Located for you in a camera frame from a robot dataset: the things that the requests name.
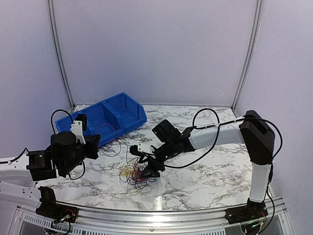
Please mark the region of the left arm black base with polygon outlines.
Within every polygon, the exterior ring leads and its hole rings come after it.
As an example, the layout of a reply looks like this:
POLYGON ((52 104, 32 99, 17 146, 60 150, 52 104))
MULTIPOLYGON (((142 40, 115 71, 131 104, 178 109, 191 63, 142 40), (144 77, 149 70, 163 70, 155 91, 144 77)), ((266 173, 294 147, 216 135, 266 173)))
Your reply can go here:
POLYGON ((36 214, 54 219, 56 223, 76 221, 78 213, 76 207, 57 203, 54 190, 49 187, 39 187, 39 191, 41 193, 40 205, 36 208, 36 214))

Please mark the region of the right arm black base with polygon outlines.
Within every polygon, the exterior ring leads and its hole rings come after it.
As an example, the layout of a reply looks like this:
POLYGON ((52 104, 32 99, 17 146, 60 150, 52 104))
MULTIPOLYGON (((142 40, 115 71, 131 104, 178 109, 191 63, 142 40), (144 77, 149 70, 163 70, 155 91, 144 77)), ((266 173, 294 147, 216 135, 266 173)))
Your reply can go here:
POLYGON ((226 209, 224 218, 229 224, 235 224, 256 219, 266 219, 267 216, 268 211, 264 199, 262 202, 254 202, 248 198, 245 205, 226 209))

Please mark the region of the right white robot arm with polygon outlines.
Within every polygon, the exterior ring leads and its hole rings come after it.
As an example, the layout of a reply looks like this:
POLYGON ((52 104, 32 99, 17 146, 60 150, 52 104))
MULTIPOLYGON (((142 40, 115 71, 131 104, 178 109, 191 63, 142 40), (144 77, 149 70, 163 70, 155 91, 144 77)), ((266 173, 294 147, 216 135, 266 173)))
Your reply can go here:
POLYGON ((275 133, 272 124, 262 119, 257 112, 249 110, 239 119, 215 125, 197 127, 192 125, 183 132, 168 120, 163 120, 152 132, 163 143, 160 147, 137 144, 130 147, 130 153, 139 157, 140 163, 147 163, 143 178, 157 178, 167 168, 165 162, 181 153, 194 152, 215 145, 243 143, 252 163, 252 181, 247 205, 242 215, 253 219, 261 212, 270 182, 274 158, 275 133))

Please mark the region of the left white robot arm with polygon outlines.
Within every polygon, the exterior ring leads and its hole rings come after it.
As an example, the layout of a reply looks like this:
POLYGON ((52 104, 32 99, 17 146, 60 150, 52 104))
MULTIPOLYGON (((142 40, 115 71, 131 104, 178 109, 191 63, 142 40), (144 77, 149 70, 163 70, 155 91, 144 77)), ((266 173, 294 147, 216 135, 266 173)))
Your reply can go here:
POLYGON ((62 207, 56 203, 54 190, 49 187, 31 188, 12 184, 12 180, 28 179, 34 182, 65 178, 84 160, 98 158, 100 135, 77 137, 64 131, 53 134, 50 146, 45 150, 28 151, 19 156, 2 161, 0 164, 1 200, 37 207, 43 202, 42 209, 50 217, 57 218, 62 207))

